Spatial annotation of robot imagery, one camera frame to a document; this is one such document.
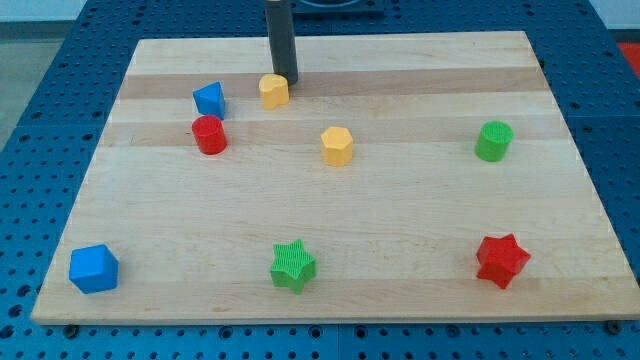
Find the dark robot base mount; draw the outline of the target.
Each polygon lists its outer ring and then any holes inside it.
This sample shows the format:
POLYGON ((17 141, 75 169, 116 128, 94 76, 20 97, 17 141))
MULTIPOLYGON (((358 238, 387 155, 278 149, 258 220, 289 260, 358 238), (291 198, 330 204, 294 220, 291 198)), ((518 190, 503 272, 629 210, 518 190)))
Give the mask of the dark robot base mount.
POLYGON ((291 0, 295 14, 383 13, 384 0, 291 0))

